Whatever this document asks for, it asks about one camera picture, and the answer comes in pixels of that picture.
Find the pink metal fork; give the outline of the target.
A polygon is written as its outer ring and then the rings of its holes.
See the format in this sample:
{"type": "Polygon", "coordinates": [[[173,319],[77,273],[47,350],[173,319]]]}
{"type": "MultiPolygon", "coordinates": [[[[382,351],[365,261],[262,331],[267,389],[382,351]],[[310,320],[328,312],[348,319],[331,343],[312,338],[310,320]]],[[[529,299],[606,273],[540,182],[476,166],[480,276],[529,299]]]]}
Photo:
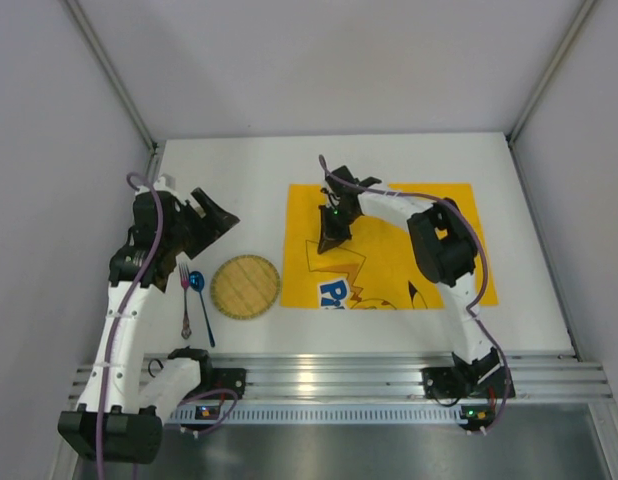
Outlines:
{"type": "Polygon", "coordinates": [[[180,277],[180,285],[183,290],[183,319],[182,319],[182,330],[181,337],[185,340],[188,340],[192,334],[190,319],[188,314],[188,299],[187,294],[190,288],[189,281],[189,269],[186,263],[178,264],[179,277],[180,277]]]}

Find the blue metal spoon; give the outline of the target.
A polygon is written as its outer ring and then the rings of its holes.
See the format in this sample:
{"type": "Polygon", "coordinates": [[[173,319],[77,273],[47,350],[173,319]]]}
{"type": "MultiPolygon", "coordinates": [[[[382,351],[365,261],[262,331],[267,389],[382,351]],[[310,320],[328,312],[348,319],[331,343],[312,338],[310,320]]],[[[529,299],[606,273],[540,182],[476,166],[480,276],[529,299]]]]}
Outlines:
{"type": "Polygon", "coordinates": [[[202,308],[202,312],[203,312],[203,318],[204,318],[205,326],[206,326],[206,330],[207,330],[209,345],[210,345],[211,348],[215,348],[216,347],[216,341],[215,341],[215,337],[214,337],[213,330],[212,330],[212,327],[211,327],[211,323],[210,323],[210,320],[209,320],[207,308],[206,308],[206,305],[205,305],[205,299],[204,299],[204,296],[203,296],[203,290],[204,290],[204,287],[205,287],[204,275],[200,271],[197,271],[197,270],[191,271],[189,273],[189,285],[190,285],[190,288],[199,297],[201,308],[202,308]]]}

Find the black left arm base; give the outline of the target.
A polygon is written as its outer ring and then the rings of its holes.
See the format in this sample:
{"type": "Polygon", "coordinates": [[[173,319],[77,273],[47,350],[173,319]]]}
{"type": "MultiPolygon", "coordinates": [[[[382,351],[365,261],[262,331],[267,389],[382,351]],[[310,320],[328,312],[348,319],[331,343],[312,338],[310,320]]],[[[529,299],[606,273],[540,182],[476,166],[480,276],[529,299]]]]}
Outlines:
{"type": "Polygon", "coordinates": [[[203,375],[200,384],[188,392],[185,399],[218,389],[231,390],[242,399],[246,388],[246,376],[247,371],[244,368],[214,367],[210,373],[203,375]]]}

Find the aluminium mounting rail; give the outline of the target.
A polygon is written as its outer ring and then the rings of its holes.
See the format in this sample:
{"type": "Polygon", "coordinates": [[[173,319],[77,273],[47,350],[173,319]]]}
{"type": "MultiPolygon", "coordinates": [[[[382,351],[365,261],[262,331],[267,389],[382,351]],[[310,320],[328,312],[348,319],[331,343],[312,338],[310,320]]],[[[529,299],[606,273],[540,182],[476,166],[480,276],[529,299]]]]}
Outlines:
{"type": "MultiPolygon", "coordinates": [[[[424,399],[422,371],[446,367],[441,355],[214,355],[216,368],[246,371],[250,401],[424,399]]],[[[613,398],[603,367],[564,355],[513,355],[508,365],[514,400],[525,403],[605,402],[613,398]]]]}

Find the yellow Pikachu cloth placemat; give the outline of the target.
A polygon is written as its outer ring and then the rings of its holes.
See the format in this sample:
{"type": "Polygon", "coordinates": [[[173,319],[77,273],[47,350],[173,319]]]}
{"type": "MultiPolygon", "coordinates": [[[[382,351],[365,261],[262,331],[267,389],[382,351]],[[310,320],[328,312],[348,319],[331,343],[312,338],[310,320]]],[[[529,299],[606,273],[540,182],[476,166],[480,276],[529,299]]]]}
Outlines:
{"type": "Polygon", "coordinates": [[[443,308],[436,285],[417,268],[408,233],[380,219],[361,217],[352,239],[318,252],[316,184],[289,187],[281,305],[302,309],[424,310],[443,308]]]}

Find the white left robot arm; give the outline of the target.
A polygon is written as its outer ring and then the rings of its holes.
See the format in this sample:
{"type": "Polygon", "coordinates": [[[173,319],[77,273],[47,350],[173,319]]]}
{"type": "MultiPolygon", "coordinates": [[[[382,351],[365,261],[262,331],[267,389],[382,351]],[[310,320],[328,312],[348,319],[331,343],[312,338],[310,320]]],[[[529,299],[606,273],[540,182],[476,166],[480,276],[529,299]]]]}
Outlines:
{"type": "Polygon", "coordinates": [[[133,223],[109,261],[108,306],[97,355],[76,406],[60,414],[57,429],[79,457],[96,462],[150,464],[163,427],[186,399],[212,389],[213,367],[204,349],[172,350],[164,368],[140,384],[150,323],[165,298],[177,257],[193,259],[239,222],[201,188],[181,197],[166,176],[149,182],[131,172],[133,223]]]}

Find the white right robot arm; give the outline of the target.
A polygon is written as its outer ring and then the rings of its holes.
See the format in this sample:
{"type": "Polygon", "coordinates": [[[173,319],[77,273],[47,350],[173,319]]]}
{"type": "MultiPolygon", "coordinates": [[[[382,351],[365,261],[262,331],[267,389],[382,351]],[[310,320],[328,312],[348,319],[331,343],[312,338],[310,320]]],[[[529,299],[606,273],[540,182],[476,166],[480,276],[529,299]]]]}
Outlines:
{"type": "Polygon", "coordinates": [[[390,190],[375,177],[355,178],[345,166],[325,171],[321,192],[326,203],[319,207],[319,254],[351,240],[351,226],[363,216],[409,234],[416,266],[438,287],[447,312],[456,394],[479,391],[501,368],[503,356],[478,318],[478,303],[488,284],[484,273],[481,286],[475,285],[476,262],[487,266],[484,249],[455,201],[390,190]]]}

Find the round woven bamboo plate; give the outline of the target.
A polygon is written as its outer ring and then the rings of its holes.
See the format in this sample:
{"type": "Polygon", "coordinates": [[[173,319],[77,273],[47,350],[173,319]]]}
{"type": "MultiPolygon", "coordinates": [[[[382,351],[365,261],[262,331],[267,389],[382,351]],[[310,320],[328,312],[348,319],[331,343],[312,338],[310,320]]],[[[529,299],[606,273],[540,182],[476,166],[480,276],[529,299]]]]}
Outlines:
{"type": "Polygon", "coordinates": [[[252,320],[270,310],[281,291],[281,277],[268,259],[252,254],[224,262],[214,273],[210,295],[216,309],[234,320],[252,320]]]}

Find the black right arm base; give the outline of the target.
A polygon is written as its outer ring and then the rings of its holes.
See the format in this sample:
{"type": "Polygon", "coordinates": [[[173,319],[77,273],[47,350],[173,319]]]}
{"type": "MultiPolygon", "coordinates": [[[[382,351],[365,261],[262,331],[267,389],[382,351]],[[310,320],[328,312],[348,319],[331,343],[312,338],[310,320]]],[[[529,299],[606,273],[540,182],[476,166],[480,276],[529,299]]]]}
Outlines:
{"type": "Polygon", "coordinates": [[[465,399],[502,399],[505,394],[514,398],[516,395],[513,381],[507,379],[502,365],[495,367],[480,381],[455,366],[428,367],[421,374],[425,397],[443,404],[465,399]]]}

